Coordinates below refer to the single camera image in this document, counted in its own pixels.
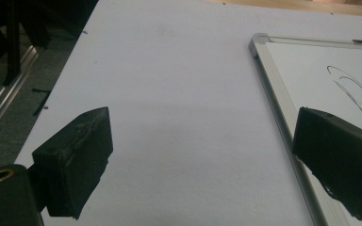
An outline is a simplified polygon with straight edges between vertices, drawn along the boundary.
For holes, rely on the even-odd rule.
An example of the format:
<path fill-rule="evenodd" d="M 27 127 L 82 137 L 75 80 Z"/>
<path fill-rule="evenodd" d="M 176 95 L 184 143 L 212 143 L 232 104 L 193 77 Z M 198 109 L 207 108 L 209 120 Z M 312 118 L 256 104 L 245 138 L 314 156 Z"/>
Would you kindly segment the black stand leg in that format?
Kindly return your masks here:
<path fill-rule="evenodd" d="M 20 72 L 19 17 L 16 0 L 6 0 L 8 71 L 3 83 L 8 86 Z"/>

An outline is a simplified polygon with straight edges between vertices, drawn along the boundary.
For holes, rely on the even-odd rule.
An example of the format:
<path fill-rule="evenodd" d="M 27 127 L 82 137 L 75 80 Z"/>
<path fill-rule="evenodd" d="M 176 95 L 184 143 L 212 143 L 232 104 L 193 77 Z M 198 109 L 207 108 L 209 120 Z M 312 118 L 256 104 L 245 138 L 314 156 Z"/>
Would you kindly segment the whiteboard with aluminium frame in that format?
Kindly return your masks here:
<path fill-rule="evenodd" d="M 288 154 L 292 154 L 302 106 L 331 113 L 362 129 L 362 40 L 258 33 L 249 50 Z"/>

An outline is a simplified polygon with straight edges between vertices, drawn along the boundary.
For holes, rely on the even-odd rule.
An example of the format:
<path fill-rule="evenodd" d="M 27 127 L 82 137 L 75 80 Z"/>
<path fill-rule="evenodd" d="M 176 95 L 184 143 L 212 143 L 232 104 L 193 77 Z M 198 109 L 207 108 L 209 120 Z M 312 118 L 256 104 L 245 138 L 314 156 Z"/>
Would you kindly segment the metal floor rail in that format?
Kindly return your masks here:
<path fill-rule="evenodd" d="M 33 65 L 42 52 L 41 47 L 30 46 L 21 58 L 19 74 L 9 85 L 0 88 L 0 120 L 29 77 Z"/>

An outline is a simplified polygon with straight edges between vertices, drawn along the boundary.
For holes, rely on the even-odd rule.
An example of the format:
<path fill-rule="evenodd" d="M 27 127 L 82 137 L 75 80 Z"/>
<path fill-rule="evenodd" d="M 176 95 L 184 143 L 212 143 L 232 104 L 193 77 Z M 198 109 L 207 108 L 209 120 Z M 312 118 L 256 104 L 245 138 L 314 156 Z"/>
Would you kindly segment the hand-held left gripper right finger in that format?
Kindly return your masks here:
<path fill-rule="evenodd" d="M 330 113 L 302 107 L 292 152 L 330 197 L 362 220 L 362 129 Z"/>

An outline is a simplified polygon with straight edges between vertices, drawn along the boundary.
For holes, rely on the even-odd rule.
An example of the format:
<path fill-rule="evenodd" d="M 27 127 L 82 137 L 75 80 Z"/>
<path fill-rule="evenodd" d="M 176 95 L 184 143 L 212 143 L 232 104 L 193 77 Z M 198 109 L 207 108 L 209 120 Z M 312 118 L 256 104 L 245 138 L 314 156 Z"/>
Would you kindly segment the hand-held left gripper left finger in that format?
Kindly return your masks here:
<path fill-rule="evenodd" d="M 77 116 L 32 153 L 28 170 L 37 208 L 79 218 L 113 152 L 109 109 Z"/>

